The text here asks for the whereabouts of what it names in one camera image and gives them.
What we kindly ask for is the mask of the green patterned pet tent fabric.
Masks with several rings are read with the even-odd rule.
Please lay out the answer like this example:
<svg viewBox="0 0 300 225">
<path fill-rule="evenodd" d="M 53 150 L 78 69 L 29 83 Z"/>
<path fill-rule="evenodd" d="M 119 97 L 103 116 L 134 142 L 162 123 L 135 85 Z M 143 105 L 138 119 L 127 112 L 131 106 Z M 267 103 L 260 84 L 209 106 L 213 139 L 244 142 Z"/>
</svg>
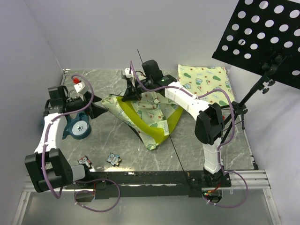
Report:
<svg viewBox="0 0 300 225">
<path fill-rule="evenodd" d="M 142 94 L 139 101 L 122 102 L 122 97 L 107 96 L 102 105 L 126 123 L 148 150 L 154 150 L 175 129 L 183 108 L 156 92 Z"/>
</svg>

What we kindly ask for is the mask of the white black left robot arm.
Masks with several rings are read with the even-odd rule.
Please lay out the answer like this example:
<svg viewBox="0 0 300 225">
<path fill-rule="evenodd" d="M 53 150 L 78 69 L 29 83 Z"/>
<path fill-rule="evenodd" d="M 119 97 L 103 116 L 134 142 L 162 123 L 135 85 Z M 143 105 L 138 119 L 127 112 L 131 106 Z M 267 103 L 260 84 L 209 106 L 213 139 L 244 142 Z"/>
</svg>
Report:
<svg viewBox="0 0 300 225">
<path fill-rule="evenodd" d="M 76 182 L 81 188 L 92 184 L 88 164 L 79 162 L 71 166 L 60 150 L 68 135 L 80 140 L 91 133 L 90 119 L 107 110 L 96 105 L 100 97 L 88 90 L 83 82 L 74 85 L 76 97 L 70 97 L 66 86 L 48 89 L 50 98 L 45 104 L 44 129 L 34 153 L 25 157 L 25 166 L 34 189 L 38 192 L 61 188 Z"/>
</svg>

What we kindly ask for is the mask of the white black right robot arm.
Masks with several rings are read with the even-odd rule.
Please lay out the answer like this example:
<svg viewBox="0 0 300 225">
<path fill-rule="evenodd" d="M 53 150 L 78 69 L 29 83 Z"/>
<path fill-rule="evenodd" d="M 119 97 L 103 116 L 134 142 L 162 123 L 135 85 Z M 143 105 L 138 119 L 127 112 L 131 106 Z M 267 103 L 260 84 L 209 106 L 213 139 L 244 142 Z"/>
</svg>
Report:
<svg viewBox="0 0 300 225">
<path fill-rule="evenodd" d="M 224 170 L 220 156 L 221 137 L 225 127 L 221 106 L 201 100 L 176 78 L 164 75 L 155 60 L 143 63 L 142 68 L 145 76 L 143 80 L 138 78 L 132 65 L 122 70 L 121 77 L 127 82 L 122 101 L 138 100 L 147 91 L 156 92 L 189 113 L 195 120 L 195 136 L 203 146 L 205 183 L 210 187 L 216 186 L 221 181 Z"/>
</svg>

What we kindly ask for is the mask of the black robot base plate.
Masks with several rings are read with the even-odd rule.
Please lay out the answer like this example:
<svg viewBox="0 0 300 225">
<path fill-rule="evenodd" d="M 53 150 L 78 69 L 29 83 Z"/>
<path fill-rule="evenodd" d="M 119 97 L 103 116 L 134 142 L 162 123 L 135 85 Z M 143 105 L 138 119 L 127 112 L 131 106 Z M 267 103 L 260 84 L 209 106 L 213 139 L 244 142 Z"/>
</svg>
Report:
<svg viewBox="0 0 300 225">
<path fill-rule="evenodd" d="M 67 190 L 95 190 L 98 199 L 113 197 L 189 196 L 202 197 L 209 188 L 231 187 L 230 176 L 205 171 L 90 172 L 84 181 Z"/>
</svg>

